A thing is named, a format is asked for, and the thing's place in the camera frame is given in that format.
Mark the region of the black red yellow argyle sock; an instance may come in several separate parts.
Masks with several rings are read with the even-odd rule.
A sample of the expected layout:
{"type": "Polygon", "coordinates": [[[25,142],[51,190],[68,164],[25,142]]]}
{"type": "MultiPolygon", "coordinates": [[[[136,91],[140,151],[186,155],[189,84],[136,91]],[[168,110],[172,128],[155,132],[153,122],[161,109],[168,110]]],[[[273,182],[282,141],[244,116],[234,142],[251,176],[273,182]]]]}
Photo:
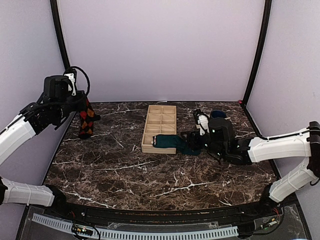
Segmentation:
{"type": "Polygon", "coordinates": [[[100,119],[101,116],[95,113],[91,103],[86,98],[79,112],[80,127],[78,137],[81,140],[92,137],[94,134],[94,123],[100,119]]]}

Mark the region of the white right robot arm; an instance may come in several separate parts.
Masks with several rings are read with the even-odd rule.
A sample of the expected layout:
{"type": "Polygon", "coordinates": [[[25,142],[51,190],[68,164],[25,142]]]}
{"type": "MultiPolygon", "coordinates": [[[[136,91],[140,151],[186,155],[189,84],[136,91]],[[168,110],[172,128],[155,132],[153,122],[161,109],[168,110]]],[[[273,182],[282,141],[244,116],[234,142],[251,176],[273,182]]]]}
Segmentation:
{"type": "Polygon", "coordinates": [[[301,189],[306,184],[320,179],[320,125],[316,121],[296,132],[277,136],[256,136],[237,139],[233,124],[221,117],[208,119],[199,115],[198,130],[186,133],[190,149],[206,150],[232,165],[247,166],[265,160],[302,157],[303,161],[281,179],[263,190],[255,213],[266,217],[275,205],[301,189]]]}

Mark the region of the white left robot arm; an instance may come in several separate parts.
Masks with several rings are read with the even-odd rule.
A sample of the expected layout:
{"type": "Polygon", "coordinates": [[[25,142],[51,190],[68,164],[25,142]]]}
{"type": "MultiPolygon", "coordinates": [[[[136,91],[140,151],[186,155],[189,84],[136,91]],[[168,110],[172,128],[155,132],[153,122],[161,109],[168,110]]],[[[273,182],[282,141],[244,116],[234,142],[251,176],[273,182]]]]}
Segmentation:
{"type": "MultiPolygon", "coordinates": [[[[44,79],[43,92],[36,102],[24,107],[0,132],[0,162],[4,163],[25,142],[48,126],[58,129],[73,112],[86,103],[86,93],[76,87],[74,71],[44,79]]],[[[23,204],[50,207],[60,218],[71,213],[66,196],[53,185],[32,185],[0,179],[1,204],[23,204]]]]}

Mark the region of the dark green sock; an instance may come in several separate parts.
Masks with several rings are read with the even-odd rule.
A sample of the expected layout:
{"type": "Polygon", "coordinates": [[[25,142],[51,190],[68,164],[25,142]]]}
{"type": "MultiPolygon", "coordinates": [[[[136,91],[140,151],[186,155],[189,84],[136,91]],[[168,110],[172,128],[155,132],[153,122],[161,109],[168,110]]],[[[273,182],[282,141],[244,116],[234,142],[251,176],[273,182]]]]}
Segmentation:
{"type": "Polygon", "coordinates": [[[153,136],[152,145],[160,149],[175,148],[184,155],[198,156],[201,154],[200,149],[192,150],[180,136],[174,134],[158,134],[153,136]]]}

